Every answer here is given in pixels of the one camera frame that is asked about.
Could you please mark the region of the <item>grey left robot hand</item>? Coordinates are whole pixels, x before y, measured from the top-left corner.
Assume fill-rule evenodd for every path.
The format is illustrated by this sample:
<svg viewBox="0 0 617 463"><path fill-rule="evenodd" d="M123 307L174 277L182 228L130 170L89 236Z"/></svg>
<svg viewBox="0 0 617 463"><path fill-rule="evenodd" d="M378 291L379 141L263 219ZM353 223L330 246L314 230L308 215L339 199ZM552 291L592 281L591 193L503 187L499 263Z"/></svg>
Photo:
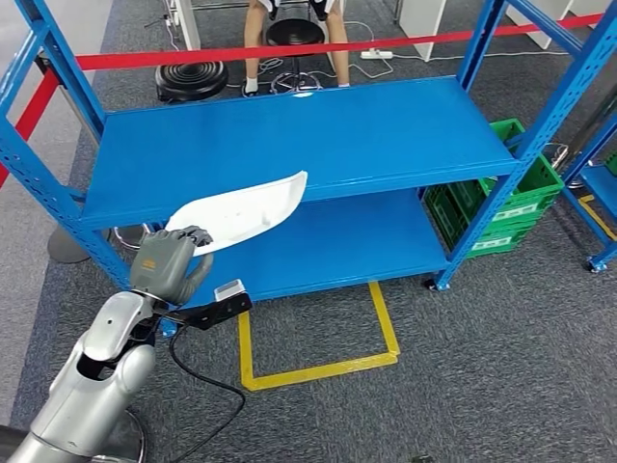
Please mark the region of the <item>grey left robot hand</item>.
<svg viewBox="0 0 617 463"><path fill-rule="evenodd" d="M207 231L197 226L146 234L130 268L130 286L169 304L186 304L205 279L213 261L210 254L204 255L188 273L195 250L212 242Z"/></svg>

